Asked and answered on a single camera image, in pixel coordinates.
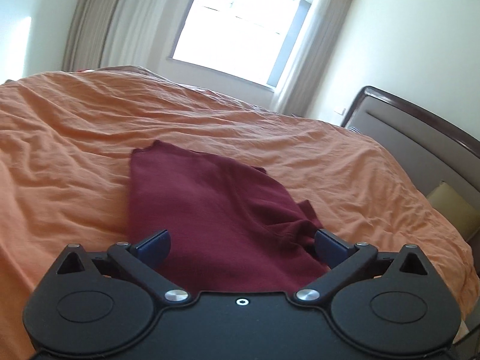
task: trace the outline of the red object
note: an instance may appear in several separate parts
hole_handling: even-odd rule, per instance
[[[321,227],[262,168],[155,141],[130,160],[129,238],[168,229],[158,272],[191,293],[293,293],[328,268],[309,254]]]

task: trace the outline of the orange bedsheet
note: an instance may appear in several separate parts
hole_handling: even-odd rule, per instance
[[[349,242],[421,245],[464,316],[479,294],[470,247],[368,137],[126,72],[31,76],[0,102],[1,359],[32,354],[22,308],[65,244],[125,239],[130,152],[155,139],[266,168]]]

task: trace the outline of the pillow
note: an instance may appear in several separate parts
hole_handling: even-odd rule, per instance
[[[462,235],[470,240],[480,229],[480,211],[473,208],[445,181],[427,196],[432,207],[440,212]]]

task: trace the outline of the triangular hole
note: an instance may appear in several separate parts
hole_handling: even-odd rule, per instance
[[[400,272],[416,275],[426,275],[427,271],[423,267],[422,262],[415,253],[409,253],[400,268]]]
[[[69,253],[63,264],[57,270],[57,274],[72,274],[74,272],[82,272],[85,268],[76,253]]]

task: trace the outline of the maroon shirt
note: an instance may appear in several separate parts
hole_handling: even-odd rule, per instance
[[[169,230],[157,271],[191,293],[293,293],[328,268],[308,250],[321,227],[262,168],[155,141],[130,160],[131,243]]]

